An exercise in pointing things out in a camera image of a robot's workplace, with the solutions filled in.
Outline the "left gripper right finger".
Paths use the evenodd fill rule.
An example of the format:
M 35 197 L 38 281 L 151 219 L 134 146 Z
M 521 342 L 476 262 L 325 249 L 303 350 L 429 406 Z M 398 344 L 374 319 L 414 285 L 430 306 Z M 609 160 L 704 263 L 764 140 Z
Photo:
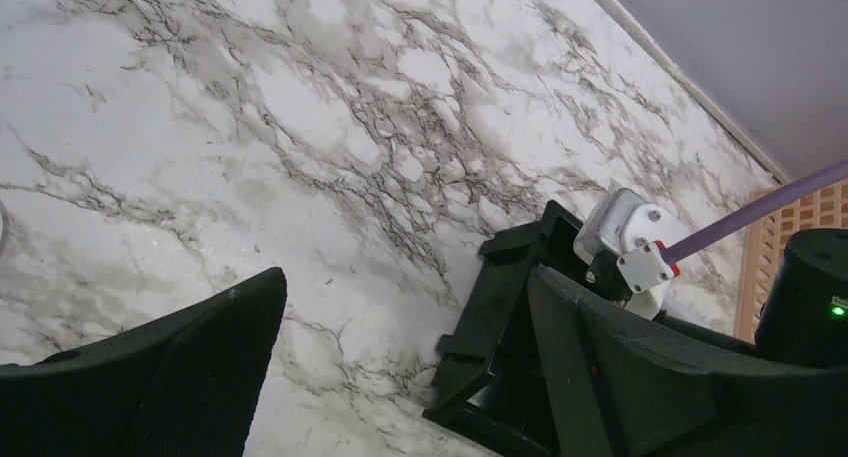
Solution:
M 527 282 L 565 456 L 843 456 L 847 372 L 746 356 L 620 308 L 548 268 Z

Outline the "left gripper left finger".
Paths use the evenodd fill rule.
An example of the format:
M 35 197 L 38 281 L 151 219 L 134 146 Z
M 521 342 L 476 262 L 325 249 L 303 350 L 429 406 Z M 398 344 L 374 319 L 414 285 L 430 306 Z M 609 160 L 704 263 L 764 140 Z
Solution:
M 144 325 L 1 368 L 5 456 L 240 456 L 283 320 L 269 268 Z

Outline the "black white card tray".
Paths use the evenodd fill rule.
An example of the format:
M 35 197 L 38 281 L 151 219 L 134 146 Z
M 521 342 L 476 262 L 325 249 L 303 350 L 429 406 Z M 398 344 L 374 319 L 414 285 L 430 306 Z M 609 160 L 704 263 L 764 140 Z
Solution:
M 548 267 L 595 295 L 573 251 L 583 223 L 555 201 L 538 221 L 482 244 L 483 265 L 455 331 L 440 339 L 424 417 L 502 456 L 561 453 L 533 330 L 527 282 Z

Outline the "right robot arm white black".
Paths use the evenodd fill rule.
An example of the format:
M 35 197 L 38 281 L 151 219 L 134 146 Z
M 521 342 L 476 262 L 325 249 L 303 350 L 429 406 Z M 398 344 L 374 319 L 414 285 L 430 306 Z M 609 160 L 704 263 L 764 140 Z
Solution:
M 812 368 L 847 364 L 845 229 L 806 229 L 789 238 L 755 344 L 771 361 Z

